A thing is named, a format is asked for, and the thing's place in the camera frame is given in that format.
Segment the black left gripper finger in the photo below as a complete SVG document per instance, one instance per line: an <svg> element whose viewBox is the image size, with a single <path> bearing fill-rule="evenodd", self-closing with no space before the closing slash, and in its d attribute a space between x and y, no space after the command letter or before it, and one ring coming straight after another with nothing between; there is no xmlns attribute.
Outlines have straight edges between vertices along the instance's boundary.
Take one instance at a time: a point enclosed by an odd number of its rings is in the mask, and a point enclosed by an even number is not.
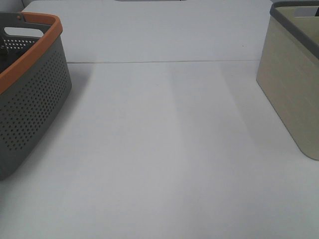
<svg viewBox="0 0 319 239"><path fill-rule="evenodd" d="M5 44L5 40L2 36L0 36L0 56L7 56L8 55L8 49Z"/></svg>

